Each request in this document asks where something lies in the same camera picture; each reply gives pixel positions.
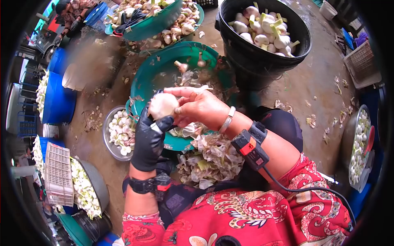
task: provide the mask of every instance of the stainless steel bowl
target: stainless steel bowl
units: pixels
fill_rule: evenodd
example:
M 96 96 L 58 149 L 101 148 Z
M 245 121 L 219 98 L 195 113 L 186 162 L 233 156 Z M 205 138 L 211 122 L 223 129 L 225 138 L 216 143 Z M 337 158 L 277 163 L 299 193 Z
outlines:
M 365 111 L 368 114 L 369 119 L 371 119 L 370 112 L 367 108 L 366 105 L 361 105 L 359 108 L 359 111 L 355 114 L 352 114 L 350 117 L 349 121 L 347 122 L 344 133 L 342 135 L 342 141 L 341 141 L 341 160 L 342 164 L 345 167 L 345 169 L 348 171 L 348 176 L 349 176 L 349 182 L 350 182 L 350 171 L 349 171 L 349 166 L 351 163 L 351 153 L 353 152 L 353 144 L 354 144 L 354 138 L 356 135 L 356 130 L 357 130 L 357 119 L 359 118 L 359 115 L 361 111 L 365 109 Z
M 109 124 L 113 119 L 113 116 L 119 111 L 119 110 L 124 110 L 125 106 L 124 105 L 119 105 L 116 106 L 115 108 L 111 109 L 111 111 L 108 113 L 107 117 L 105 118 L 105 121 L 103 123 L 103 128 L 102 128 L 102 134 L 103 134 L 103 139 L 104 143 L 107 146 L 108 150 L 111 152 L 113 157 L 119 161 L 130 161 L 131 156 L 133 155 L 133 151 L 128 153 L 126 156 L 121 154 L 121 147 L 116 146 L 113 142 L 110 142 L 110 127 Z

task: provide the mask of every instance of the black glove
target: black glove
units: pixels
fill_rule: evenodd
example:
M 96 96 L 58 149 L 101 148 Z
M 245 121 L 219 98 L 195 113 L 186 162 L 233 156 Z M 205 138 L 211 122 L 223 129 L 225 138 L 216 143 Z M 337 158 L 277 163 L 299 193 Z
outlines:
M 154 122 L 152 117 L 147 116 L 148 108 L 149 104 L 146 104 L 137 122 L 136 144 L 134 146 L 133 156 L 131 157 L 133 166 L 143 172 L 150 172 L 156 168 L 157 160 L 164 149 L 165 132 L 174 123 L 174 117 L 171 115 Z M 156 123 L 162 133 L 158 133 L 151 128 L 153 123 Z
M 70 31 L 74 31 L 75 29 L 77 29 L 79 23 L 80 21 L 78 19 L 75 19 L 74 22 L 71 24 Z

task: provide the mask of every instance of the black cable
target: black cable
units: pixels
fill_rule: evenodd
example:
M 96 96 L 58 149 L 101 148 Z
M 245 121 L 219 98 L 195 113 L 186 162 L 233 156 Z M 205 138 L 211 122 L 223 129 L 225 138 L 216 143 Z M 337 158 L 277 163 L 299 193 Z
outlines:
M 284 187 L 283 185 L 281 185 L 281 183 L 279 183 L 279 182 L 272 176 L 272 174 L 268 171 L 268 169 L 266 168 L 266 166 L 263 166 L 263 168 L 264 168 L 265 172 L 268 174 L 268 176 L 269 176 L 269 177 L 270 177 L 280 188 L 284 189 L 285 191 L 288 191 L 288 192 L 305 192 L 305 191 L 312 191 L 312 190 L 320 190 L 320 191 L 327 191 L 327 192 L 331 192 L 331 193 L 335 194 L 335 195 L 336 195 L 339 199 L 341 199 L 342 202 L 345 204 L 345 207 L 346 207 L 346 208 L 348 209 L 348 211 L 349 211 L 350 218 L 351 218 L 351 220 L 352 220 L 353 223 L 354 223 L 353 228 L 356 227 L 356 219 L 354 218 L 353 211 L 351 210 L 350 205 L 349 205 L 348 201 L 346 200 L 346 198 L 345 198 L 343 195 L 341 195 L 340 193 L 338 193 L 338 192 L 336 192 L 336 191 L 333 191 L 333 190 L 331 190 L 331 189 L 329 189 L 329 188 L 325 188 L 325 187 L 309 187 L 309 188 L 304 188 L 304 189 L 291 190 L 291 189 L 288 189 L 288 188 Z

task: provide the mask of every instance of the purple cloth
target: purple cloth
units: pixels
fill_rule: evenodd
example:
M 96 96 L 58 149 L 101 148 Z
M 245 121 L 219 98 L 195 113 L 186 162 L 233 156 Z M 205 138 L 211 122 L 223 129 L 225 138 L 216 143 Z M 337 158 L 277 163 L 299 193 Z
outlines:
M 359 37 L 354 39 L 357 47 L 360 47 L 360 45 L 367 40 L 367 37 L 368 37 L 367 33 L 365 32 L 360 33 Z

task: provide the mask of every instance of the gray bowl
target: gray bowl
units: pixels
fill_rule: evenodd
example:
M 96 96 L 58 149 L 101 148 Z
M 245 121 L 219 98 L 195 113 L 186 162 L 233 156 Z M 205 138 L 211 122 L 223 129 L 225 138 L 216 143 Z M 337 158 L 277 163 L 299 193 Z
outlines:
M 365 104 L 361 105 L 358 112 L 352 114 L 349 121 L 347 122 L 341 140 L 341 160 L 343 166 L 348 171 L 349 182 L 350 182 L 349 166 L 351 164 L 351 153 L 353 152 L 353 144 L 356 136 L 357 121 L 363 109 L 367 112 L 371 122 L 371 114 L 367 106 Z
M 107 184 L 105 183 L 101 173 L 92 164 L 78 158 L 75 159 L 81 163 L 82 168 L 85 170 L 85 173 L 92 184 L 93 190 L 95 190 L 102 214 L 110 203 L 110 193 L 108 192 Z
M 108 150 L 111 152 L 113 157 L 118 161 L 130 161 L 131 157 L 133 156 L 133 151 L 128 153 L 126 156 L 121 154 L 121 147 L 116 146 L 113 142 L 110 142 L 110 127 L 109 124 L 113 119 L 113 116 L 119 111 L 126 109 L 124 105 L 116 106 L 115 108 L 111 109 L 108 113 L 105 121 L 103 123 L 102 134 L 105 146 L 107 146 Z

